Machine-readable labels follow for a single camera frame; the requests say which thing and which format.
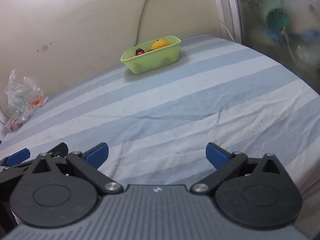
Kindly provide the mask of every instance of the plastic basket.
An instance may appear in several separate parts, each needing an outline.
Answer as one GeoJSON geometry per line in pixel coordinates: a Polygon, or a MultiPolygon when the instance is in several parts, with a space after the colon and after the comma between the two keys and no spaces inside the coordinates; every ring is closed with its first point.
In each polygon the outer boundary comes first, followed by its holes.
{"type": "Polygon", "coordinates": [[[130,58],[138,48],[144,51],[150,49],[156,40],[149,41],[125,51],[120,61],[134,74],[141,74],[178,61],[181,40],[175,36],[166,36],[161,39],[167,40],[171,45],[130,58]]]}

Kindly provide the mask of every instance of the clear plastic bag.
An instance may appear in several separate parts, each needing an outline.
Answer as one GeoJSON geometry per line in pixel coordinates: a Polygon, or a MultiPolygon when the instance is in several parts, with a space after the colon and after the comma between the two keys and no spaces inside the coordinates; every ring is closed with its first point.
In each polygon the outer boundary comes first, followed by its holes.
{"type": "Polygon", "coordinates": [[[48,100],[30,78],[24,77],[23,84],[16,83],[15,78],[15,71],[12,70],[4,89],[8,97],[8,108],[15,112],[6,123],[8,132],[19,129],[48,100]]]}

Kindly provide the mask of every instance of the bed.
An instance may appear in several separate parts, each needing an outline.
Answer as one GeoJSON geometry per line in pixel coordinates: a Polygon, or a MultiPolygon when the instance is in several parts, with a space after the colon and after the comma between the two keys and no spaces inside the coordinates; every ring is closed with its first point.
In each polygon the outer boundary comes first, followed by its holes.
{"type": "Polygon", "coordinates": [[[126,186],[186,184],[214,171],[214,142],[250,157],[273,152],[303,193],[320,179],[320,97],[280,65],[243,45],[201,35],[181,43],[175,64],[134,75],[124,65],[51,97],[0,158],[31,158],[65,142],[86,151],[100,142],[99,170],[126,186]]]}

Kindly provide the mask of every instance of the beige wall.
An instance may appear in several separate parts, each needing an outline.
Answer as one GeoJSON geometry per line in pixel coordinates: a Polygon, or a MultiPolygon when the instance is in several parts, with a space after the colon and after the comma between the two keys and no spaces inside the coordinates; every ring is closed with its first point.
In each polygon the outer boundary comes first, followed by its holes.
{"type": "MultiPolygon", "coordinates": [[[[145,0],[0,0],[0,104],[12,69],[35,80],[46,95],[119,63],[134,46],[145,0]],[[41,47],[47,45],[46,52],[41,47]]],[[[220,37],[215,0],[148,0],[139,42],[166,35],[220,37]]]]}

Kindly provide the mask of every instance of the yellow fruit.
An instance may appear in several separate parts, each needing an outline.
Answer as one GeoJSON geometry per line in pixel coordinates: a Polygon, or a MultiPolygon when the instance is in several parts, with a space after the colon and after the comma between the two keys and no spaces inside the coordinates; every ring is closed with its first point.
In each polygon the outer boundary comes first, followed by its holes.
{"type": "Polygon", "coordinates": [[[166,46],[169,46],[171,45],[170,42],[164,40],[164,39],[159,39],[159,40],[156,40],[152,46],[151,46],[151,50],[155,50],[155,49],[160,49],[160,48],[163,48],[163,47],[166,47],[166,46]]]}

